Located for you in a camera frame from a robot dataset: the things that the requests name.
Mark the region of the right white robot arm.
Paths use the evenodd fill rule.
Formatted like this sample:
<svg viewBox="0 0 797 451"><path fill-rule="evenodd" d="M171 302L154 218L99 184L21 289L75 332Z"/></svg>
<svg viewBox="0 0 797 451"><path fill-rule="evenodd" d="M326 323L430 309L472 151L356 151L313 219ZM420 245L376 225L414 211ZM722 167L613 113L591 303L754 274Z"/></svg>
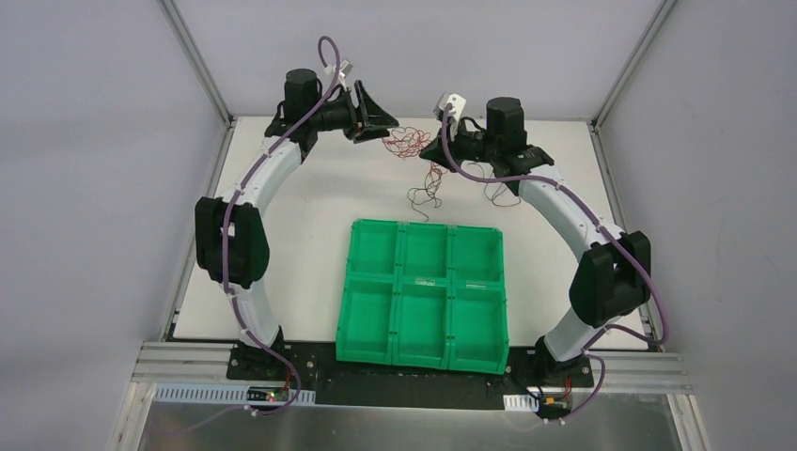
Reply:
<svg viewBox="0 0 797 451"><path fill-rule="evenodd" d="M643 232L626 232L599 216L565 181L554 158L529 143L520 100L489 100L483 126L463 115L465 104L458 94L442 95L435 108L441 128L421 158L472 181L478 177L462 164L489 164L493 176L482 181L505 185L535 208L577 259L570 307L537 341L532 361L533 378L555 385L611 326L649 301L651 244Z"/></svg>

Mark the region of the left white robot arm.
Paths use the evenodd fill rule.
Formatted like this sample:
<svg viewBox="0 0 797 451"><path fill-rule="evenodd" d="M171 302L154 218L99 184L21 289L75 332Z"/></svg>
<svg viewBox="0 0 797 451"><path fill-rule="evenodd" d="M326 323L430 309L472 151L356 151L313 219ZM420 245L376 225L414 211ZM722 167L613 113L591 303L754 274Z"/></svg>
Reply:
<svg viewBox="0 0 797 451"><path fill-rule="evenodd" d="M324 86L313 70L291 70L257 156L230 188L196 202L196 263L225 293L239 329L238 348L262 379L279 378L287 366L287 355L274 346L281 341L281 325L264 282L271 259L266 209L320 133L341 131L359 144L384 138L398 125L361 81Z"/></svg>

